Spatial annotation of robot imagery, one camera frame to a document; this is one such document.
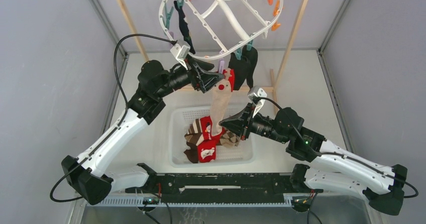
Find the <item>brown white wavy sock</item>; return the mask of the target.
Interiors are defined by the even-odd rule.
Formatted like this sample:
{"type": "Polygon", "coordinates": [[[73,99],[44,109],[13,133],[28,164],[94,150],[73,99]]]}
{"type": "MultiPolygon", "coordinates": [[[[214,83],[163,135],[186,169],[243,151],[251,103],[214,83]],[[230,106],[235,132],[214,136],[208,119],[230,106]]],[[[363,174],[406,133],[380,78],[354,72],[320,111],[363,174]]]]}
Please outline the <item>brown white wavy sock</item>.
{"type": "Polygon", "coordinates": [[[204,141],[203,130],[200,119],[195,119],[185,134],[188,143],[198,146],[204,141]]]}

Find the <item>brown striped sock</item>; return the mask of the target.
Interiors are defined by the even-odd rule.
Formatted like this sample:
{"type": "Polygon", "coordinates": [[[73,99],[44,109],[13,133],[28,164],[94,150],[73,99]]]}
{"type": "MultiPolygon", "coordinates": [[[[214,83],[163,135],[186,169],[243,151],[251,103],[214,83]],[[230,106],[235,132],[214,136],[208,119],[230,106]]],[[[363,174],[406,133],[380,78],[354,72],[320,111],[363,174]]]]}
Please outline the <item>brown striped sock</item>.
{"type": "Polygon", "coordinates": [[[187,149],[184,151],[184,154],[186,155],[187,159],[191,163],[198,163],[198,150],[197,146],[195,144],[192,144],[190,142],[186,142],[187,149]]]}

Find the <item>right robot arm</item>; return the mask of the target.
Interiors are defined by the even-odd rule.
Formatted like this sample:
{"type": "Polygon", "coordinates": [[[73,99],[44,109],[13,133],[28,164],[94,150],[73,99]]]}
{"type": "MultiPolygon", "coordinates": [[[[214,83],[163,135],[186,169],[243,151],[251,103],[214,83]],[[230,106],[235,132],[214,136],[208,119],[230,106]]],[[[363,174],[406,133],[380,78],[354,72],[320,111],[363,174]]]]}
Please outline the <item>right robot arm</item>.
{"type": "Polygon", "coordinates": [[[303,126],[304,119],[290,107],[274,119],[255,113],[251,103],[220,125],[241,139],[250,134],[287,144],[286,152],[300,161],[290,185],[297,192],[331,191],[357,197],[387,215],[399,215],[405,194],[407,168],[386,166],[351,153],[325,136],[303,126]]]}

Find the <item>white plastic laundry basket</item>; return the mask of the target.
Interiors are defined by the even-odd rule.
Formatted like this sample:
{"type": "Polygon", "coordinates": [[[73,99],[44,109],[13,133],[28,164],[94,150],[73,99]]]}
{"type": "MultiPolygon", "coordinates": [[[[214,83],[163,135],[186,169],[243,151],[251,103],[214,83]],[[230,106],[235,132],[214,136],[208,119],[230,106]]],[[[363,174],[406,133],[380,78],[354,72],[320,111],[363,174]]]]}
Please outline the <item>white plastic laundry basket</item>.
{"type": "Polygon", "coordinates": [[[189,147],[184,134],[195,119],[208,116],[209,106],[185,107],[175,109],[170,116],[168,131],[169,162],[175,168],[192,168],[202,166],[226,166],[251,163],[256,158],[255,141],[241,141],[238,146],[227,148],[218,146],[216,159],[208,163],[191,163],[184,154],[189,147]]]}

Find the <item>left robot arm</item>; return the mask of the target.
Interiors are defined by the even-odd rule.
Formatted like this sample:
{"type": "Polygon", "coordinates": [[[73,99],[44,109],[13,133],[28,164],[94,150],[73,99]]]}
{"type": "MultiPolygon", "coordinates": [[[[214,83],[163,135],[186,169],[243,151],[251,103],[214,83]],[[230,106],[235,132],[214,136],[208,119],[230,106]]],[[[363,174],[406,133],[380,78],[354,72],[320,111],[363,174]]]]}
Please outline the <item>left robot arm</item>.
{"type": "Polygon", "coordinates": [[[144,63],[137,90],[117,121],[86,151],[62,160],[67,183],[91,205],[102,202],[112,192],[132,187],[153,191],[157,179],[147,170],[137,167],[108,174],[107,168],[126,144],[157,118],[166,106],[164,97],[189,84],[205,93],[224,79],[221,73],[205,70],[205,65],[190,56],[170,70],[158,60],[144,63]]]}

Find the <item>argyle brown sock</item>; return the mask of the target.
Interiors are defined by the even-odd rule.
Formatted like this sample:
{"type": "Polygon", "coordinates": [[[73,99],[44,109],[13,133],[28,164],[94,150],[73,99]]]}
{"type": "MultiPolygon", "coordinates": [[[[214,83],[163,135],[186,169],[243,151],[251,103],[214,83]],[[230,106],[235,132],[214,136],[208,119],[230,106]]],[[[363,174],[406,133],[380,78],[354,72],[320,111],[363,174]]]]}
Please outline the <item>argyle brown sock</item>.
{"type": "Polygon", "coordinates": [[[226,148],[237,147],[240,143],[240,138],[229,130],[226,130],[219,139],[219,144],[226,148]]]}

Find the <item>red sock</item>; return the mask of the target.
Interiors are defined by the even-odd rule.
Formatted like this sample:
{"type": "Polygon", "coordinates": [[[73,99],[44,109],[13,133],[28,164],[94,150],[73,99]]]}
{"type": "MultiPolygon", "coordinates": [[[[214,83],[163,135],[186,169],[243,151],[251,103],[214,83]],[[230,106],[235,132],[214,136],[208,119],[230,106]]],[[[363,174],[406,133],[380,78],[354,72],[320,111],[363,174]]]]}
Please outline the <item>red sock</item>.
{"type": "Polygon", "coordinates": [[[220,126],[219,133],[214,134],[213,133],[214,125],[212,124],[212,120],[210,116],[200,118],[199,122],[200,122],[200,131],[202,133],[201,136],[203,137],[204,141],[209,141],[209,140],[218,141],[220,137],[226,132],[226,129],[220,126]]]}
{"type": "Polygon", "coordinates": [[[217,141],[207,140],[197,146],[197,156],[200,163],[212,162],[217,157],[217,141]]]}

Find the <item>black sock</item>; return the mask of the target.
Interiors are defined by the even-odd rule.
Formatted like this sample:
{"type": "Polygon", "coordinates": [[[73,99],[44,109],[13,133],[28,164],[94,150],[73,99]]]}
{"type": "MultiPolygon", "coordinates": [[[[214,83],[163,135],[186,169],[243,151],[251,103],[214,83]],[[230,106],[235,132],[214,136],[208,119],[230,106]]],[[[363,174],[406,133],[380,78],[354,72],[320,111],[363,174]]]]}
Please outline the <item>black sock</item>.
{"type": "Polygon", "coordinates": [[[242,49],[242,55],[248,60],[248,73],[246,77],[247,85],[252,88],[254,86],[254,71],[258,62],[258,51],[255,47],[251,47],[250,50],[248,46],[244,46],[242,49]]]}
{"type": "Polygon", "coordinates": [[[246,56],[241,56],[238,59],[235,53],[230,54],[231,58],[228,67],[234,71],[234,87],[233,90],[239,90],[243,85],[244,81],[247,85],[252,88],[253,81],[250,78],[251,74],[251,62],[246,56]]]}

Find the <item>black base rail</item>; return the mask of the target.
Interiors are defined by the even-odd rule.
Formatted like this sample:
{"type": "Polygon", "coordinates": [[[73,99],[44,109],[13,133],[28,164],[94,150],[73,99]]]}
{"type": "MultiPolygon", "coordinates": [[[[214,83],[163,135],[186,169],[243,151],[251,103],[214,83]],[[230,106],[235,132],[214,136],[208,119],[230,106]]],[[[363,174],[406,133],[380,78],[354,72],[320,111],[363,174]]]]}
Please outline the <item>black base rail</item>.
{"type": "Polygon", "coordinates": [[[155,193],[164,201],[279,201],[286,194],[310,195],[292,184],[288,173],[164,173],[150,175],[142,187],[126,193],[155,193]]]}

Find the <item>white oval clip hanger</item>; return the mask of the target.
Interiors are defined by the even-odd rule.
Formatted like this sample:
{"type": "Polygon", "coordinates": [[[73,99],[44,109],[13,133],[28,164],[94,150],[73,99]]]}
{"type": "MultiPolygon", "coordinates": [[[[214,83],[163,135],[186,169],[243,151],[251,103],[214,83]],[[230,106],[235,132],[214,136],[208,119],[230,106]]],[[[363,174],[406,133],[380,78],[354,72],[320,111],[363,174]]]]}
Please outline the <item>white oval clip hanger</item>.
{"type": "MultiPolygon", "coordinates": [[[[179,18],[178,12],[174,7],[174,1],[168,0],[167,10],[170,11],[170,22],[169,30],[170,34],[173,36],[174,40],[183,40],[183,36],[179,30],[179,18]]],[[[200,11],[204,12],[207,10],[210,5],[213,3],[213,0],[190,0],[191,3],[200,11]]],[[[277,0],[267,0],[270,8],[260,8],[254,7],[261,15],[261,17],[270,21],[273,19],[273,12],[275,8],[275,1],[277,0]]],[[[235,17],[243,27],[243,29],[248,33],[252,34],[262,28],[262,24],[248,11],[248,9],[242,4],[240,0],[229,1],[228,6],[232,9],[235,14],[235,17]]],[[[191,8],[188,5],[183,5],[183,11],[186,15],[186,21],[190,30],[190,35],[192,38],[193,46],[195,48],[197,56],[213,56],[218,55],[221,51],[221,48],[218,44],[212,39],[209,32],[202,26],[198,18],[192,13],[191,8]]],[[[231,48],[235,46],[241,38],[235,33],[231,24],[228,22],[226,16],[220,8],[216,8],[207,18],[206,22],[210,25],[213,31],[217,34],[222,43],[227,47],[231,48]]]]}

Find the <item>santa pattern dark sock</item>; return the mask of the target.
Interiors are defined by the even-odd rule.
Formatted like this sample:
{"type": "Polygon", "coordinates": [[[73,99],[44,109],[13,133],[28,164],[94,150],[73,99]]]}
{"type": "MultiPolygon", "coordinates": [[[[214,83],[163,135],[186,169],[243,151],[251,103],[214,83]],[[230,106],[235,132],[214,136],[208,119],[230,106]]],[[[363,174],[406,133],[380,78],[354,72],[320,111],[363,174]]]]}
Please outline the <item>santa pattern dark sock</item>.
{"type": "Polygon", "coordinates": [[[179,30],[183,36],[184,41],[190,46],[189,52],[191,54],[196,54],[195,48],[193,46],[192,38],[190,35],[190,30],[188,27],[188,23],[186,21],[186,15],[183,11],[183,6],[180,6],[178,4],[178,1],[174,1],[174,7],[178,12],[178,18],[179,18],[179,30]]]}

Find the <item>wooden drying rack frame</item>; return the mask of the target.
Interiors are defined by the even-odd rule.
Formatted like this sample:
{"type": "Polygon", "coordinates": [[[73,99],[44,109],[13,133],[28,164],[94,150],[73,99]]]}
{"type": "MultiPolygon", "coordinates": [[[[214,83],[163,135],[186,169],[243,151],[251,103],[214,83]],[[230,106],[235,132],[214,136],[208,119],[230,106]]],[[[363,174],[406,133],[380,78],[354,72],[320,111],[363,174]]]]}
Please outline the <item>wooden drying rack frame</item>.
{"type": "MultiPolygon", "coordinates": [[[[275,1],[275,8],[274,8],[274,12],[273,12],[273,19],[270,21],[266,21],[264,20],[260,13],[253,8],[247,0],[240,0],[242,2],[242,4],[248,9],[248,11],[262,24],[262,28],[259,29],[258,31],[252,33],[252,34],[248,34],[243,27],[241,26],[241,24],[239,23],[239,21],[237,20],[237,18],[235,17],[234,12],[232,11],[232,9],[228,6],[228,2],[229,1],[234,1],[234,0],[213,0],[213,3],[210,5],[210,7],[205,10],[204,12],[200,12],[192,3],[190,0],[177,0],[178,4],[180,6],[183,5],[188,5],[189,8],[191,8],[192,13],[198,18],[198,20],[201,22],[202,26],[209,32],[210,36],[212,37],[212,39],[218,44],[218,46],[221,48],[221,51],[218,55],[213,55],[213,56],[197,56],[194,54],[191,54],[190,52],[188,53],[188,55],[191,55],[192,58],[194,59],[199,59],[199,60],[204,60],[204,61],[213,61],[213,60],[219,60],[222,59],[225,56],[230,55],[231,53],[235,53],[236,56],[239,56],[239,54],[242,52],[242,49],[244,46],[248,46],[248,49],[250,49],[252,47],[252,42],[255,38],[259,37],[260,35],[262,35],[264,38],[267,38],[268,32],[269,31],[275,31],[278,26],[278,19],[284,9],[284,2],[283,0],[277,0],[275,1]],[[216,8],[220,8],[224,15],[226,16],[228,22],[231,24],[232,28],[234,29],[235,33],[241,38],[241,40],[233,47],[231,48],[227,48],[222,41],[219,39],[219,37],[217,36],[217,34],[213,31],[213,29],[210,27],[210,25],[208,24],[208,22],[206,22],[206,18],[216,9],[216,8]]],[[[160,23],[160,27],[163,31],[163,33],[165,34],[165,38],[162,39],[160,38],[160,41],[164,41],[164,42],[168,42],[170,44],[172,44],[172,46],[174,45],[174,38],[173,36],[170,34],[170,30],[169,30],[169,22],[170,22],[170,11],[167,10],[167,2],[168,0],[162,0],[160,7],[159,7],[159,12],[158,12],[158,19],[159,19],[159,23],[160,23]]],[[[123,16],[125,17],[125,20],[127,21],[129,28],[131,30],[131,34],[127,35],[125,37],[123,37],[122,39],[119,40],[118,42],[118,46],[122,44],[122,42],[128,38],[135,38],[135,42],[139,48],[139,51],[141,54],[144,55],[144,57],[147,57],[147,52],[140,40],[141,37],[143,37],[143,34],[139,34],[136,32],[136,27],[134,25],[134,22],[131,18],[131,15],[128,11],[127,6],[124,3],[124,0],[117,0],[117,3],[119,4],[123,16]]],[[[273,95],[273,99],[277,100],[277,85],[280,81],[280,78],[283,74],[283,69],[285,64],[287,63],[288,57],[290,55],[295,37],[297,35],[297,31],[299,29],[299,26],[301,24],[301,20],[306,8],[306,5],[308,3],[308,0],[302,0],[302,3],[299,7],[296,19],[294,21],[293,27],[292,27],[292,31],[287,43],[287,47],[285,50],[285,54],[283,56],[283,59],[281,61],[280,64],[280,68],[279,71],[277,73],[276,76],[272,76],[272,82],[273,82],[273,86],[268,87],[266,89],[267,92],[271,92],[273,95]]]]}

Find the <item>beige sock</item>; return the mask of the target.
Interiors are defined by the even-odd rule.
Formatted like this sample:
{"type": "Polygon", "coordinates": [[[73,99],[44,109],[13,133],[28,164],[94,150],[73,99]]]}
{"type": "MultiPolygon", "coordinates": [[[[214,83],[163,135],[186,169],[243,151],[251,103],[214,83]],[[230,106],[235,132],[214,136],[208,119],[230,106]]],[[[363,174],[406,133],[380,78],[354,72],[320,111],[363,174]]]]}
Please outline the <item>beige sock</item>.
{"type": "Polygon", "coordinates": [[[234,90],[234,70],[226,68],[223,70],[225,76],[212,89],[212,102],[210,106],[210,119],[212,121],[211,135],[217,136],[222,132],[219,122],[224,118],[230,98],[234,90]]]}

